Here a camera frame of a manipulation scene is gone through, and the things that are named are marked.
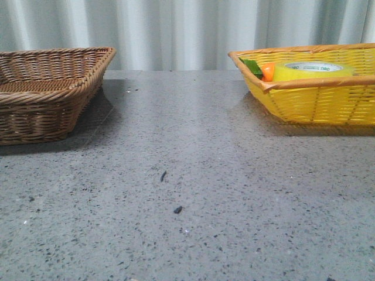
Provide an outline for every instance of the packing tape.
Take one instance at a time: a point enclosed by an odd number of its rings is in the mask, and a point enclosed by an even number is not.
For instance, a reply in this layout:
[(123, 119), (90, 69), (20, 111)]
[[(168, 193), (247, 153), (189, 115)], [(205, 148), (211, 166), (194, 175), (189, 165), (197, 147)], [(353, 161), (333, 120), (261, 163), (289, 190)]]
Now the packing tape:
[(288, 81), (305, 78), (343, 77), (354, 75), (354, 68), (324, 61), (296, 61), (277, 63), (273, 81)]

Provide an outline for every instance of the tape roll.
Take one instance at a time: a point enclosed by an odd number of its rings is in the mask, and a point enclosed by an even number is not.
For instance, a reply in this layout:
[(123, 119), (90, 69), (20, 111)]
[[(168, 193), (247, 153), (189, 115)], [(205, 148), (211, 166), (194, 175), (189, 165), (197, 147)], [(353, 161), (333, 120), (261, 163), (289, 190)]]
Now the tape roll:
[(296, 61), (277, 63), (273, 81), (288, 81), (305, 78), (343, 77), (354, 75), (354, 68), (324, 61)]

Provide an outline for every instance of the yellow wicker basket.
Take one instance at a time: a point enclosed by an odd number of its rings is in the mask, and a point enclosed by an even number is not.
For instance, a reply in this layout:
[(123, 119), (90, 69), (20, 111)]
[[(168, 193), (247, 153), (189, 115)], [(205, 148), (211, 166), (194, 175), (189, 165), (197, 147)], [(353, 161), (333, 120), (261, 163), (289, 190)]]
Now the yellow wicker basket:
[[(299, 124), (375, 125), (375, 43), (230, 52), (249, 90), (273, 115)], [(356, 69), (352, 77), (263, 82), (240, 60), (328, 61)]]

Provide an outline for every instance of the green leaf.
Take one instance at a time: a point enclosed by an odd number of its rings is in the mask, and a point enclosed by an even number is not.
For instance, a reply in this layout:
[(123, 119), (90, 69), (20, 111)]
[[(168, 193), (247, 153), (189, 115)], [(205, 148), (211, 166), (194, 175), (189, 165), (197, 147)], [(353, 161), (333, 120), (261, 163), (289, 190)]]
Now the green leaf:
[(253, 73), (259, 79), (262, 79), (263, 77), (262, 70), (260, 69), (260, 67), (258, 66), (255, 60), (244, 60), (241, 58), (240, 60), (248, 67), (248, 69), (250, 69), (251, 73)]

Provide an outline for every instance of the curtain fold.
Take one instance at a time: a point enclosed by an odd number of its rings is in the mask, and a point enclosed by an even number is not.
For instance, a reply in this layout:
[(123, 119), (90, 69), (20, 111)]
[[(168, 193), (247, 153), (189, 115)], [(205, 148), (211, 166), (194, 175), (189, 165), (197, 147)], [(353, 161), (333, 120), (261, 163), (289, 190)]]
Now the curtain fold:
[(374, 0), (6, 0), (0, 50), (112, 46), (113, 70), (234, 69), (232, 50), (375, 41)]

